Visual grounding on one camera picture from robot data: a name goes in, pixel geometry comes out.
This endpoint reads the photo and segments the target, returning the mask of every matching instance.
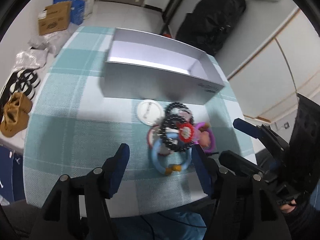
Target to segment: white cabinet door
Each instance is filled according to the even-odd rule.
[[[320,38],[300,11],[277,36],[298,93],[309,97],[320,86]]]
[[[244,115],[272,120],[290,109],[296,98],[292,78],[276,41],[272,41],[243,70],[229,80]]]

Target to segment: black and white sandal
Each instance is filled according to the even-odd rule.
[[[32,69],[23,69],[17,73],[18,79],[27,80],[34,88],[36,88],[40,84],[40,79],[36,71]]]
[[[35,90],[30,82],[22,78],[11,85],[10,93],[13,94],[14,92],[23,92],[30,100],[35,96]]]

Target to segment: metal screw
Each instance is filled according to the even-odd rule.
[[[256,180],[256,181],[260,181],[261,180],[261,176],[258,175],[258,174],[254,174],[253,175],[253,179]]]
[[[228,169],[225,168],[225,167],[220,167],[219,168],[219,172],[222,173],[222,174],[227,174],[228,173]]]
[[[61,181],[66,181],[67,179],[68,179],[68,175],[66,175],[66,174],[63,174],[60,176]]]
[[[94,170],[93,170],[93,173],[94,174],[100,174],[102,172],[102,169],[101,168],[95,168]]]

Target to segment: blue storage box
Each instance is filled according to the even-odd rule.
[[[23,157],[0,145],[0,195],[10,203],[25,199]]]
[[[70,22],[80,25],[83,22],[84,15],[84,1],[81,0],[53,0],[53,4],[58,2],[72,1],[71,12],[70,12]]]

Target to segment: black bag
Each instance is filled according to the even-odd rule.
[[[187,13],[176,40],[214,56],[239,21],[245,0],[201,0]]]

